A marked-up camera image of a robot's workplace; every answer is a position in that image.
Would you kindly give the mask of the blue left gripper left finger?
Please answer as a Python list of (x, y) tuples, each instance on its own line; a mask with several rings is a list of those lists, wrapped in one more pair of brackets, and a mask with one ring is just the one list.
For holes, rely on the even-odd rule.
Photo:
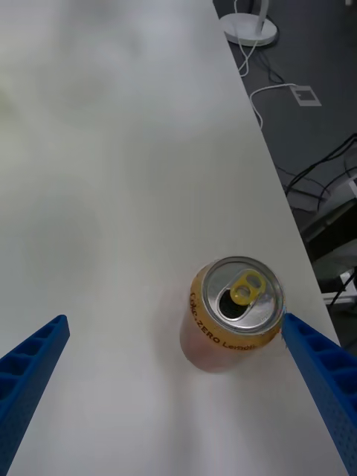
[(6, 475), (70, 337), (58, 315), (0, 360), (0, 475)]

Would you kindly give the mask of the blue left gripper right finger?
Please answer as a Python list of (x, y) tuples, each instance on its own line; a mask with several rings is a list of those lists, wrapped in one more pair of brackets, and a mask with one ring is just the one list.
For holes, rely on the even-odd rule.
[(356, 475), (356, 357), (291, 313), (281, 333), (347, 473)]

